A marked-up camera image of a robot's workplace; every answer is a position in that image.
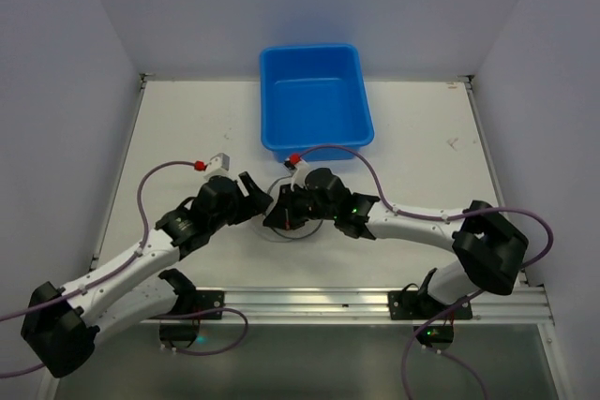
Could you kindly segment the white mesh laundry bag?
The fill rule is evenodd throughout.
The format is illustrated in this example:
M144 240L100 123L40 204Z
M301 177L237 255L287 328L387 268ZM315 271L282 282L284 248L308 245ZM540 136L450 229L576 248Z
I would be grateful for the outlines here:
M269 231L267 241L291 243L307 240L319 233L328 215L328 206L319 193L293 182L291 175L281 176L265 190L248 185L247 194L259 215L256 233Z

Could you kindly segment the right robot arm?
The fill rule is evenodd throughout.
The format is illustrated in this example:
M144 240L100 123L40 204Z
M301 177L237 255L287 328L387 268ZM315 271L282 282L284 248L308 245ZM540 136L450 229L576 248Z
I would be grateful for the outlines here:
M301 184L282 185L263 223L274 230L297 230L309 220L330 220L354 239L399 239L453 253L455 262L430 270L418 290L399 301L426 319L479 290L510 295L529 245L519 229L484 201L453 210L448 218L401 215L378 196L352 192L325 168L312 170Z

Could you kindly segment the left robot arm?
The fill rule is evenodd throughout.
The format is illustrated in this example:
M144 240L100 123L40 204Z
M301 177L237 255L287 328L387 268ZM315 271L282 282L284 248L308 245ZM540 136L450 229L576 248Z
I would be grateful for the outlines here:
M60 288L46 282L30 298L21 336L56 378L80 368L108 337L145 319L198 319L193 283L175 263L208 244L225 226L261 215L273 199L248 173L210 177L147 230L141 240L93 272Z

